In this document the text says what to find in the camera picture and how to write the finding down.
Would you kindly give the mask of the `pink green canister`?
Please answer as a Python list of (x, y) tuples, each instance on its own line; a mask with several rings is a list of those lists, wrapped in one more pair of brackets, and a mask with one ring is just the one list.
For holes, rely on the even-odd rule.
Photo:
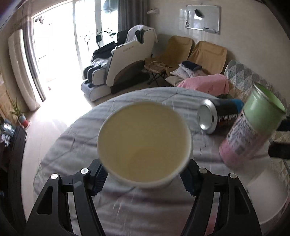
[(237, 169), (252, 159), (285, 116), (286, 108), (275, 94), (254, 82), (242, 111), (219, 146), (224, 164)]

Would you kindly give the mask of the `white paper cup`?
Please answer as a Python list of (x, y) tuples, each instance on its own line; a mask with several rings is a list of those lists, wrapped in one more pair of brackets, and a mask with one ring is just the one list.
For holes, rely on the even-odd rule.
[(246, 186), (263, 232), (274, 226), (282, 216), (288, 192), (271, 169), (265, 169)]
[(184, 118), (170, 106), (140, 101), (124, 106), (103, 122), (98, 157), (118, 181), (133, 187), (158, 188), (187, 166), (193, 149)]

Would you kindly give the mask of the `striped grey tablecloth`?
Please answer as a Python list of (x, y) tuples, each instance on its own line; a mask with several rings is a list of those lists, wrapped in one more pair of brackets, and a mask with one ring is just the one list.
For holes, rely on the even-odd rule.
[(147, 88), (93, 108), (53, 144), (25, 235), (289, 235), (289, 171), (264, 146), (227, 167), (197, 110), (212, 95)]

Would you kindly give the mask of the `black blue canister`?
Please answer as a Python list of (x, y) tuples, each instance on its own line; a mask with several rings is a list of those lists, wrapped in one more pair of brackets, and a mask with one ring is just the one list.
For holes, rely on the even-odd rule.
[(244, 102), (239, 99), (203, 99), (197, 112), (200, 128), (212, 134), (231, 127), (242, 111)]

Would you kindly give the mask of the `quilted triangle sofa cover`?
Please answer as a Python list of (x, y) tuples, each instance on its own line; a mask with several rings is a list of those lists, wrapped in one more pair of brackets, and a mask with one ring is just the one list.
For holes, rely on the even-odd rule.
[[(252, 84), (257, 82), (275, 94), (286, 108), (286, 114), (289, 117), (289, 103), (286, 98), (270, 82), (267, 82), (267, 80), (244, 64), (231, 60), (226, 66), (224, 75), (229, 80), (229, 95), (233, 98), (238, 98), (245, 102), (251, 93)], [(272, 170), (277, 173), (279, 179), (289, 184), (289, 161), (271, 158), (270, 163)]]

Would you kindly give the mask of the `potted plant red pot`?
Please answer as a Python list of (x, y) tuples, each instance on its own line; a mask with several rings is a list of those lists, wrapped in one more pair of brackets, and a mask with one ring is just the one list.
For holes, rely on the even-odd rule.
[(24, 113), (21, 111), (21, 108), (18, 104), (17, 99), (11, 101), (12, 111), (10, 112), (12, 115), (17, 117), (17, 121), (21, 124), (23, 129), (28, 129), (30, 126), (30, 122), (27, 120)]

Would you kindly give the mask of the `pink towel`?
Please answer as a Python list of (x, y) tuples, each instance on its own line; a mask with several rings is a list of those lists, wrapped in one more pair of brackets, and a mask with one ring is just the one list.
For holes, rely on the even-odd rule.
[(222, 74), (187, 78), (183, 80), (177, 87), (192, 89), (213, 96), (225, 95), (229, 93), (228, 79)]

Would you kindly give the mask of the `black tv cabinet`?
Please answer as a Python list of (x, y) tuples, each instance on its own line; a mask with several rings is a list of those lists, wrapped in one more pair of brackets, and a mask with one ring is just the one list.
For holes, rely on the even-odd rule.
[(21, 174), (27, 133), (17, 126), (6, 146), (1, 142), (1, 210), (17, 232), (22, 232), (26, 224), (24, 214)]

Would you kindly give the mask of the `white patterned pillow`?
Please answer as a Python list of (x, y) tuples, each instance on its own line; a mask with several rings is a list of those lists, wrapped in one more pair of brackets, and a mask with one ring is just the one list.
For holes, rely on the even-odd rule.
[(197, 65), (193, 70), (191, 70), (190, 68), (184, 66), (182, 63), (179, 64), (179, 67), (176, 70), (170, 72), (170, 74), (183, 80), (198, 76), (206, 76), (200, 65)]

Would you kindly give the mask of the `white massage chair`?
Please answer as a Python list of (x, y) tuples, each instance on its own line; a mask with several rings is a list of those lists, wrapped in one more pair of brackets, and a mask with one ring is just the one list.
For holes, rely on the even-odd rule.
[(94, 51), (90, 66), (83, 70), (85, 97), (96, 101), (148, 79), (142, 70), (157, 41), (155, 29), (145, 25), (118, 32), (117, 41)]

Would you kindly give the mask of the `dark navy cushion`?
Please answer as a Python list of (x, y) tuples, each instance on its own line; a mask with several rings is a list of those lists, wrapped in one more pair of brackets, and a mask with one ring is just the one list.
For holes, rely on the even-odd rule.
[(192, 70), (192, 71), (197, 71), (197, 70), (201, 70), (202, 69), (201, 65), (198, 65), (198, 64), (193, 63), (193, 62), (188, 61), (188, 60), (183, 61), (182, 65), (185, 66), (186, 68)]

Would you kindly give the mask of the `small folding stool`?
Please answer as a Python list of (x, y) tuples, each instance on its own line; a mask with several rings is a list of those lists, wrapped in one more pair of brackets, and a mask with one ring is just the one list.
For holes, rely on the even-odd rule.
[(162, 78), (165, 80), (167, 76), (166, 71), (167, 66), (162, 62), (152, 61), (148, 64), (145, 64), (144, 68), (147, 70), (149, 74), (152, 75), (151, 80), (148, 81), (148, 85), (150, 85), (153, 82), (156, 82), (156, 85), (159, 86), (157, 79)]

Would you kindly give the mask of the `tan covered chair right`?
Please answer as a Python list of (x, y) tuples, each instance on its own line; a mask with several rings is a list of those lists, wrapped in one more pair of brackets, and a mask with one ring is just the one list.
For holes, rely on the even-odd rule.
[(188, 60), (202, 66), (206, 74), (221, 74), (227, 60), (225, 47), (207, 42), (198, 42)]

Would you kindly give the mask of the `tan covered chair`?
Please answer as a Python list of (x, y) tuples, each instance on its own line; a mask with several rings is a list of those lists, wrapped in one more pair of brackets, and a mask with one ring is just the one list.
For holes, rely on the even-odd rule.
[(167, 75), (170, 76), (170, 72), (176, 70), (180, 63), (187, 60), (193, 44), (192, 38), (174, 35), (168, 40), (166, 50), (154, 58), (146, 58), (145, 64), (152, 61), (162, 62), (167, 66)]
[(207, 42), (198, 42), (188, 60), (202, 66), (206, 74), (221, 74), (227, 60), (225, 47)]

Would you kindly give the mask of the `tan covered chair left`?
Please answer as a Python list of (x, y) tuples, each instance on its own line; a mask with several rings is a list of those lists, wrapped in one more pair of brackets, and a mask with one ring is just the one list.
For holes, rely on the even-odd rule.
[(145, 64), (152, 61), (162, 62), (167, 66), (167, 75), (170, 76), (170, 72), (176, 70), (180, 63), (187, 60), (193, 44), (192, 38), (174, 35), (168, 40), (166, 50), (154, 58), (146, 58)]

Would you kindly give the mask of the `white standing air conditioner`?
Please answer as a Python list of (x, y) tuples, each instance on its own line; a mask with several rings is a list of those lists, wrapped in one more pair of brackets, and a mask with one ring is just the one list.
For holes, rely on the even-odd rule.
[(26, 58), (22, 29), (15, 31), (9, 37), (8, 49), (18, 88), (29, 110), (35, 111), (40, 107), (42, 101), (32, 78)]

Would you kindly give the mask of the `grey curtain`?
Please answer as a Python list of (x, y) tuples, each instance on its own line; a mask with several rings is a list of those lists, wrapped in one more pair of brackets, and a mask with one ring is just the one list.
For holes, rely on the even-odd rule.
[(23, 37), (24, 37), (24, 45), (25, 45), (25, 52), (26, 52), (26, 59), (28, 61), (28, 67), (30, 70), (30, 74), (32, 76), (33, 83), (37, 90), (37, 93), (42, 102), (46, 100), (46, 95), (42, 88), (42, 85), (39, 80), (39, 69), (36, 62), (34, 46), (32, 43), (32, 21), (31, 16), (28, 13), (25, 13), (22, 17), (22, 30), (23, 30)]

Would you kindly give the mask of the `wall whiteboard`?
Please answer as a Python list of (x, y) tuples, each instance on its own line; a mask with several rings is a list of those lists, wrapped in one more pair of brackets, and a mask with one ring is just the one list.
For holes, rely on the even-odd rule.
[(187, 29), (220, 33), (221, 7), (217, 5), (189, 4), (186, 6)]

